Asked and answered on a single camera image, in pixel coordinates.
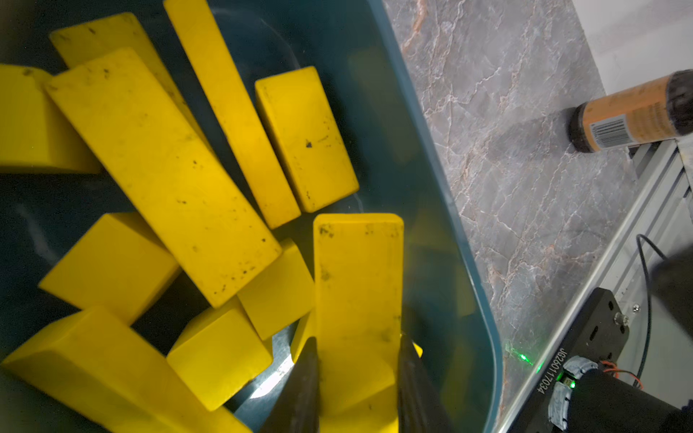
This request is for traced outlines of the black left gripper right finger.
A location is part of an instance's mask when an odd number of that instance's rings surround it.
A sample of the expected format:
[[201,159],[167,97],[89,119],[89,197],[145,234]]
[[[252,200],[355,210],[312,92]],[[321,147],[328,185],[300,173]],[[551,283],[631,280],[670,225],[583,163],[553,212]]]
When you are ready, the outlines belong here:
[[400,341],[397,378],[399,431],[454,432],[454,426],[413,341],[406,335],[401,335]]

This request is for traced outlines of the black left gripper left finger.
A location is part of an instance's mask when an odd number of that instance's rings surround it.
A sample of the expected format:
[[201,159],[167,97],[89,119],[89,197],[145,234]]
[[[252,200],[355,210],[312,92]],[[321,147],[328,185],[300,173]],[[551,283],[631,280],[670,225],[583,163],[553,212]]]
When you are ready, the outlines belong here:
[[316,337],[310,337],[267,417],[261,432],[319,431],[319,356]]

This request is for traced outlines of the yellow chunky block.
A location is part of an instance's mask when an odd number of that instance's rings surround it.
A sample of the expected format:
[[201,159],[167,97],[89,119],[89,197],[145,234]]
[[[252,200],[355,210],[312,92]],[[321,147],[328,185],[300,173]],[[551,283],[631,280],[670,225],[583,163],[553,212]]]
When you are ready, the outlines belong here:
[[1,66],[1,173],[98,174],[102,165],[47,94],[44,70]]

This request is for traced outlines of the short yellow rectangular block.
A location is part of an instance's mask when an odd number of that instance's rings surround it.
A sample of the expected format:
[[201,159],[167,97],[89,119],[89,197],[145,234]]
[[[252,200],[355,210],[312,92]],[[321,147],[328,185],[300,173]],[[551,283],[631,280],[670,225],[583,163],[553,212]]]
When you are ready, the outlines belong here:
[[302,211],[315,213],[359,190],[314,67],[259,79],[254,90],[263,125]]

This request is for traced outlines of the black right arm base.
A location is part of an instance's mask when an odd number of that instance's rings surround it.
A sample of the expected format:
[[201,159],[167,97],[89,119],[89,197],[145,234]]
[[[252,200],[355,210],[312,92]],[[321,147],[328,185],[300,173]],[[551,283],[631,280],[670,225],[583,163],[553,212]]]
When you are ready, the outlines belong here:
[[555,353],[541,365],[529,397],[510,427],[511,432],[556,432],[548,407],[553,386],[572,357],[614,364],[629,337],[630,328],[616,318],[622,310],[610,290],[595,288],[572,322]]

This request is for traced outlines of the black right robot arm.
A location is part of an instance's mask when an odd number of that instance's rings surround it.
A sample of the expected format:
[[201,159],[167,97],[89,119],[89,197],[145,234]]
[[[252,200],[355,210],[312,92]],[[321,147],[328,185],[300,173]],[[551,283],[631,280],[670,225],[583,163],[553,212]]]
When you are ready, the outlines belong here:
[[[651,294],[692,334],[692,250],[657,264]],[[574,387],[554,385],[548,420],[564,432],[691,432],[692,403],[677,408],[615,379],[584,357],[572,357],[565,370]]]

